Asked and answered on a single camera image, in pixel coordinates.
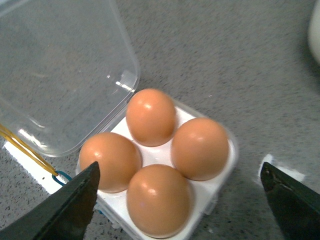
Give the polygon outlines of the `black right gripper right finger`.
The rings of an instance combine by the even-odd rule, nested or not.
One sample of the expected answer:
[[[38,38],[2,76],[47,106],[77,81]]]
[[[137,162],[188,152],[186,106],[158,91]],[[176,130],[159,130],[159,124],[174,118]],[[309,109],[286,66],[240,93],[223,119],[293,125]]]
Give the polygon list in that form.
[[[320,195],[264,162],[260,171],[268,205],[286,240],[320,238]]]

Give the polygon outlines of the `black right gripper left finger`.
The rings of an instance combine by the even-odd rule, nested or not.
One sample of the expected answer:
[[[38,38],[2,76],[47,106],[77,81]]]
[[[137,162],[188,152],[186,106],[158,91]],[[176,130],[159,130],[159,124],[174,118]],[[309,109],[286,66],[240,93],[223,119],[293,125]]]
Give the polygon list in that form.
[[[97,201],[100,169],[92,163],[41,204],[0,231],[2,240],[82,240]]]

